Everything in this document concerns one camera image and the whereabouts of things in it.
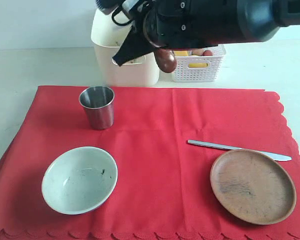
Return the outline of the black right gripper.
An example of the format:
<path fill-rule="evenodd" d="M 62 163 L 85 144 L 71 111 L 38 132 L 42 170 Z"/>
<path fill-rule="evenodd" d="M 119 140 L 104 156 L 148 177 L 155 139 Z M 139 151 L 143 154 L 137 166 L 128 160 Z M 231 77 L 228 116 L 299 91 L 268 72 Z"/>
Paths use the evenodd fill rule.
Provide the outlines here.
<path fill-rule="evenodd" d="M 195 49 L 240 41 L 236 0 L 157 0 L 144 20 L 144 33 L 166 49 Z M 118 66 L 155 47 L 134 26 L 112 57 Z"/>

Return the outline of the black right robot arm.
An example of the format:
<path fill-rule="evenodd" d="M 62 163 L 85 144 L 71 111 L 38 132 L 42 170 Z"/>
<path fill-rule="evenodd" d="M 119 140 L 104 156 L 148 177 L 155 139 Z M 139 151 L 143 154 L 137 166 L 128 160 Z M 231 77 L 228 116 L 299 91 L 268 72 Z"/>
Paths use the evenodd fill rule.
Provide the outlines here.
<path fill-rule="evenodd" d="M 131 26 L 113 56 L 119 66 L 157 49 L 265 42 L 300 25 L 300 0 L 125 0 L 116 11 Z"/>

